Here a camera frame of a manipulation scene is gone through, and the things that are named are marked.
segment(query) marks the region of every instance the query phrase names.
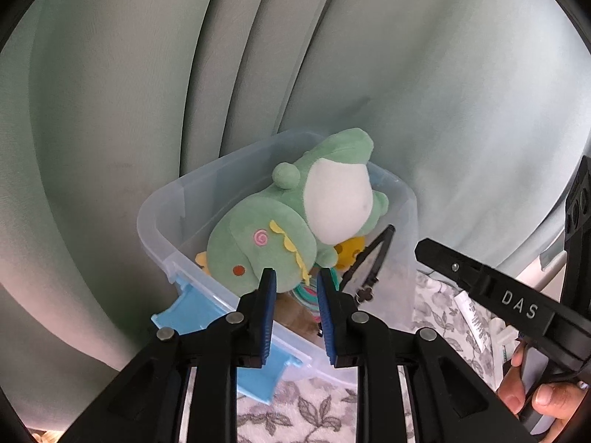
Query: translucent storage box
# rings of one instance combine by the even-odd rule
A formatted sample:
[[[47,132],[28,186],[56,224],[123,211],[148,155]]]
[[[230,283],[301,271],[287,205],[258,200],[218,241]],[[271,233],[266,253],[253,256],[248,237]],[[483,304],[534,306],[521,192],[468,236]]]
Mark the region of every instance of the translucent storage box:
[[[271,184],[271,172],[280,162],[297,160],[324,136],[311,131],[286,131],[222,157],[153,193],[140,208],[138,234],[144,249],[162,268],[180,296],[166,311],[153,317],[157,326],[180,334],[200,330],[236,309],[238,297],[201,271],[195,255],[205,251],[216,223],[236,203]],[[386,193],[388,213],[379,220],[367,242],[387,224],[396,233],[375,287],[376,298],[363,309],[390,327],[408,329],[414,303],[414,248],[417,243],[417,203],[413,191],[382,168],[368,165],[373,189]],[[278,323],[267,365],[258,370],[239,368],[239,391],[269,402],[280,378],[320,377],[340,386],[356,385],[355,368],[330,366],[324,348],[292,333]]]

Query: white lettering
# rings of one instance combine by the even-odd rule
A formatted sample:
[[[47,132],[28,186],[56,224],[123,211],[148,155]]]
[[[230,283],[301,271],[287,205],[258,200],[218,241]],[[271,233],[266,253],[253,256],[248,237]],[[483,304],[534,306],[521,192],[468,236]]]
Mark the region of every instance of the white lettering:
[[[538,305],[530,305],[530,310],[527,312],[527,317],[532,319],[536,316],[536,310],[538,309]]]
[[[519,313],[521,313],[521,310],[523,310],[523,298],[521,298],[513,307],[513,309],[518,309]]]
[[[503,304],[508,305],[509,303],[511,303],[512,298],[513,298],[513,293],[511,293],[509,290],[507,290],[505,292],[505,295],[503,296]]]

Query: blue plastic latch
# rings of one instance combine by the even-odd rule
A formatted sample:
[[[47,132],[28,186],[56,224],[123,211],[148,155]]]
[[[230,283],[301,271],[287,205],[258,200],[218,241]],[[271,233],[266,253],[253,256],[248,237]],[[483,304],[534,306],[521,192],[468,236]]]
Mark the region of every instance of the blue plastic latch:
[[[199,331],[226,311],[203,295],[190,283],[178,279],[181,295],[152,321],[158,328],[170,327],[184,335]],[[238,368],[238,392],[261,403],[270,404],[275,388],[288,365],[301,366],[301,361],[292,354],[271,343],[271,352],[262,368]]]

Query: orange circle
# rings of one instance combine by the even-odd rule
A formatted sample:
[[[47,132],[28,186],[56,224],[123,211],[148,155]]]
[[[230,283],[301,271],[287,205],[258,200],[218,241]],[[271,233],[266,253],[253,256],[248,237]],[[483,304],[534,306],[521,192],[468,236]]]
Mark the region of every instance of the orange circle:
[[[241,277],[246,273],[245,268],[241,264],[237,264],[234,268],[232,268],[232,273],[237,277]]]

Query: pink spiral cheek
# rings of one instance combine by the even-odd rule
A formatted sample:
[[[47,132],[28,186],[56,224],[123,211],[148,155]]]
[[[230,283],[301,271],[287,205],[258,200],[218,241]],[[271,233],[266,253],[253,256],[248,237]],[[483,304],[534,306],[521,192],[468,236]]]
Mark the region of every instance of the pink spiral cheek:
[[[264,246],[269,241],[266,230],[256,230],[255,234],[252,236],[252,239],[257,246]]]

